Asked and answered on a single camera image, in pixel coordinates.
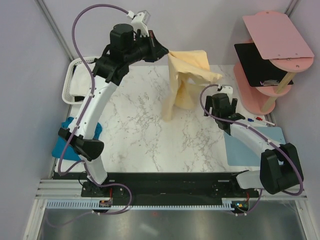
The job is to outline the yellow t shirt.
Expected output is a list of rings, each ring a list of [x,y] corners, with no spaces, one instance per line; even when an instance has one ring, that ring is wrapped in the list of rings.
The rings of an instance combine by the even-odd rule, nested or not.
[[[174,107],[194,110],[205,84],[216,84],[223,76],[212,72],[204,50],[168,53],[169,94],[162,104],[162,119],[171,121]]]

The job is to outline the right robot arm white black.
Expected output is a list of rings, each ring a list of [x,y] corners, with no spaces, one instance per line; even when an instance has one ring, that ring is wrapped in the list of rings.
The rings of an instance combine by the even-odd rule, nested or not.
[[[239,140],[260,158],[259,170],[238,173],[229,184],[235,197],[247,189],[264,189],[275,195],[283,192],[293,195],[288,189],[299,186],[295,195],[303,191],[303,172],[297,148],[291,143],[279,143],[249,124],[243,115],[236,112],[237,99],[229,99],[226,93],[216,93],[205,98],[204,116],[213,117],[218,127],[227,135]]]

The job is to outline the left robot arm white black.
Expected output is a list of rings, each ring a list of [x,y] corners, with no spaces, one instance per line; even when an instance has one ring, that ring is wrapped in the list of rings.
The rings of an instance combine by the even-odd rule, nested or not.
[[[101,159],[104,143],[94,137],[100,116],[128,74],[130,65],[141,60],[154,63],[169,52],[144,23],[117,24],[109,37],[110,43],[101,57],[94,60],[94,68],[88,70],[91,87],[78,114],[68,128],[58,131],[66,146],[80,155],[88,178],[93,182],[92,191],[99,197],[106,196],[110,191],[110,185],[105,181],[108,173]]]

